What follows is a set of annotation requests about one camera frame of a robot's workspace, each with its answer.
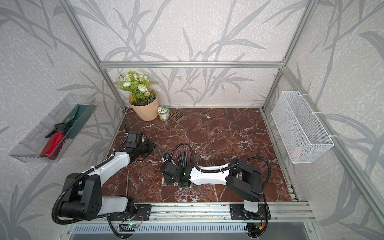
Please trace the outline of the green pencil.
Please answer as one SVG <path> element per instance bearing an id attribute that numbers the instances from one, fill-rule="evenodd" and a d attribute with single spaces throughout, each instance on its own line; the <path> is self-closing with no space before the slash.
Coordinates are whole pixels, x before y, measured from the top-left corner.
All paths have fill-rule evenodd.
<path id="1" fill-rule="evenodd" d="M 129 181 L 130 181 L 129 171 L 127 171 L 127 179 L 126 179 L 126 196 L 128 196 L 128 194 L 129 194 Z"/>

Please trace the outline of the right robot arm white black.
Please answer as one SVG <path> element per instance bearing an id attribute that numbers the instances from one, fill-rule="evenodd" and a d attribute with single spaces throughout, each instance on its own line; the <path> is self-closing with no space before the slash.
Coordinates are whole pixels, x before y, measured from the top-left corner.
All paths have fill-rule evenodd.
<path id="1" fill-rule="evenodd" d="M 189 188 L 200 185 L 223 185 L 231 189 L 244 200 L 244 209 L 249 213 L 259 212 L 262 201 L 262 175 L 246 163 L 235 165 L 236 159 L 230 164 L 214 167 L 194 165 L 176 165 L 166 160 L 160 168 L 167 185 Z"/>

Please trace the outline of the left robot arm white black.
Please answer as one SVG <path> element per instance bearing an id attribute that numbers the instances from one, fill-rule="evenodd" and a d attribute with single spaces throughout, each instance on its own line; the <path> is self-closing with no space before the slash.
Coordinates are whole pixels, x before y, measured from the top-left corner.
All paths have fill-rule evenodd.
<path id="1" fill-rule="evenodd" d="M 143 132 L 131 132 L 126 126 L 123 143 L 110 157 L 82 173 L 67 176 L 63 190 L 55 201 L 51 213 L 58 225 L 108 217 L 110 214 L 134 216 L 137 208 L 132 197 L 104 197 L 102 186 L 121 169 L 145 159 L 156 145 Z"/>

